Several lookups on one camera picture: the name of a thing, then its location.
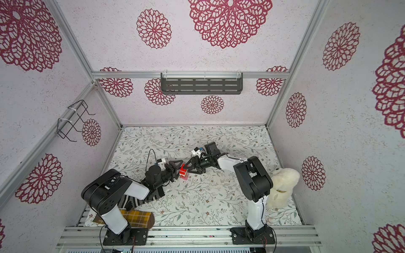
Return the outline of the red curved lego brick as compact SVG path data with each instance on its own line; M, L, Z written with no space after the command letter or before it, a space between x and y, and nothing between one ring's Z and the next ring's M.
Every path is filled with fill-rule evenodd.
M187 171L187 168L185 168L184 164L180 168L179 176L180 177L187 177L188 176L188 171Z

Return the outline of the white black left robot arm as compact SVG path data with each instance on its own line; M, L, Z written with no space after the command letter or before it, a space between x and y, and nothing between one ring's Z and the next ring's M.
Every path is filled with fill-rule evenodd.
M128 235L130 225L118 206L123 196L132 197L141 205L165 195L163 187L179 178L182 160L164 162L162 159L145 172L138 182L110 169L87 185L81 198L102 218L107 229L117 236Z

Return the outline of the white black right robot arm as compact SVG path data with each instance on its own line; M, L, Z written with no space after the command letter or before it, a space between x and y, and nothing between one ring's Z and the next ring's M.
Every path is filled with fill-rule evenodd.
M192 157L181 166L191 174L204 174L214 167L235 173L244 196L250 201L246 219L246 231L263 233L265 229L265 204L268 200L273 181L267 170L256 156L246 159L231 157L221 152L215 142L203 148L192 150Z

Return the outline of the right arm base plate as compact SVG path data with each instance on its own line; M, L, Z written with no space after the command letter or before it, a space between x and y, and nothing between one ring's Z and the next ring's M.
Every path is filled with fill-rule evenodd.
M276 239L271 227L264 226L258 230L245 227L233 227L232 242L234 245L275 245Z

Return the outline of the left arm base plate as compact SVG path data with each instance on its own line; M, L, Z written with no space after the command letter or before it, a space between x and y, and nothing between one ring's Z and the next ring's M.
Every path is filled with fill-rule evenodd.
M115 234L107 229L103 246L145 246L149 230L146 228L126 228L121 234Z

